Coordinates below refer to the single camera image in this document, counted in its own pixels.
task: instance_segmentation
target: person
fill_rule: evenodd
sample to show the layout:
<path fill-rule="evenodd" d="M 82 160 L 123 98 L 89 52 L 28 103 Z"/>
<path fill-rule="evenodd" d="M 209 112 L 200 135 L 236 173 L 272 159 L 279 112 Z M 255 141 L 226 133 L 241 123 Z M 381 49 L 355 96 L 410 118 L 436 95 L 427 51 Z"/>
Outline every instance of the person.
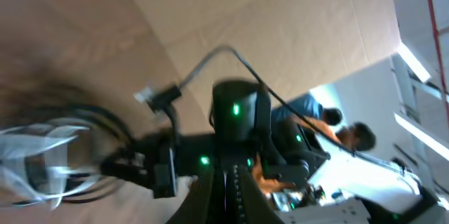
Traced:
<path fill-rule="evenodd" d="M 290 116 L 294 122 L 305 129 L 315 131 L 308 123 L 296 116 Z M 324 121 L 306 117 L 307 121 L 320 129 L 323 133 L 329 136 L 332 140 L 340 143 L 348 149 L 354 151 L 368 151 L 375 147 L 376 136 L 371 129 L 362 122 L 356 122 L 348 127 L 342 127 L 338 132 L 334 133 L 327 123 Z"/>
<path fill-rule="evenodd" d="M 324 108 L 310 93 L 301 95 L 294 100 L 289 101 L 288 104 L 301 115 L 320 119 L 331 126 L 338 125 L 342 121 L 342 112 L 340 109 Z M 279 106 L 272 110 L 271 119 L 272 122 L 282 121 L 287 119 L 290 115 L 291 112 L 287 107 Z"/>

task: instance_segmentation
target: black hair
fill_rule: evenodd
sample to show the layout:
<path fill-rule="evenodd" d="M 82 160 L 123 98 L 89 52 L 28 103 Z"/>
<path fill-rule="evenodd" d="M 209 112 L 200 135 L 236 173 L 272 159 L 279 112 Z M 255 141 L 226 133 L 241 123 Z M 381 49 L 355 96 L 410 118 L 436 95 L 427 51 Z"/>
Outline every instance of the black hair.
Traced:
<path fill-rule="evenodd" d="M 354 124 L 355 135 L 358 138 L 356 146 L 357 151 L 368 151 L 376 145 L 376 135 L 364 123 L 356 122 Z"/>
<path fill-rule="evenodd" d="M 325 108 L 323 113 L 325 113 L 325 123 L 331 126 L 338 125 L 343 118 L 342 111 L 338 108 Z"/>

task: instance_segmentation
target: ceiling light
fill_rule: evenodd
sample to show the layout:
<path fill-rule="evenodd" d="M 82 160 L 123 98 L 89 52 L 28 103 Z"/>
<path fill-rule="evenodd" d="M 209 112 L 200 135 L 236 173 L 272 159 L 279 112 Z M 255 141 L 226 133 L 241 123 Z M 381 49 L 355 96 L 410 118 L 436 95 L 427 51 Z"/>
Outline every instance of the ceiling light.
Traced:
<path fill-rule="evenodd" d="M 422 58 L 418 60 L 416 51 L 415 53 L 412 53 L 412 51 L 404 43 L 401 42 L 398 47 L 398 54 L 407 63 L 410 69 L 412 69 L 413 73 L 416 74 L 421 82 L 425 83 L 431 78 L 431 74 L 422 64 L 424 60 Z"/>
<path fill-rule="evenodd" d="M 449 161 L 449 149 L 445 146 L 445 143 L 442 140 L 436 140 L 436 136 L 430 136 L 431 133 L 424 129 L 421 125 L 411 120 L 408 117 L 404 117 L 401 114 L 394 114 L 394 118 L 399 125 L 413 134 L 416 138 L 420 139 L 425 145 L 429 146 L 433 151 L 440 154 L 442 157 Z"/>

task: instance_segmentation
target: green light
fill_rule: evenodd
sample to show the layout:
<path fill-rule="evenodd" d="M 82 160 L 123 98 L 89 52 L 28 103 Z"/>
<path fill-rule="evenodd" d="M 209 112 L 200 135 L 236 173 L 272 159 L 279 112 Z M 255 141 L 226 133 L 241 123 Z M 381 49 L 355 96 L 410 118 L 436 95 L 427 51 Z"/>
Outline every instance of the green light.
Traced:
<path fill-rule="evenodd" d="M 210 163 L 209 157 L 201 157 L 200 161 L 203 165 L 208 165 Z"/>
<path fill-rule="evenodd" d="M 234 115 L 239 115 L 239 113 L 240 113 L 240 106 L 234 104 L 234 106 L 232 108 L 232 112 L 234 113 Z"/>

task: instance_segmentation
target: cable connector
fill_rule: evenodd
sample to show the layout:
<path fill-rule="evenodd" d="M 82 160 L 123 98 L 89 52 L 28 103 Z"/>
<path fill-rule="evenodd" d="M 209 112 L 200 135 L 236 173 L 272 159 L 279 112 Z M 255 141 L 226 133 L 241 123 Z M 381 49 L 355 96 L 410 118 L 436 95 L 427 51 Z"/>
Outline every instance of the cable connector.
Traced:
<path fill-rule="evenodd" d="M 167 88 L 165 91 L 157 93 L 153 96 L 153 98 L 148 101 L 149 107 L 153 110 L 153 112 L 158 112 L 163 110 L 164 108 L 171 105 L 171 103 L 178 99 L 181 94 L 180 88 L 173 84 L 170 88 Z"/>

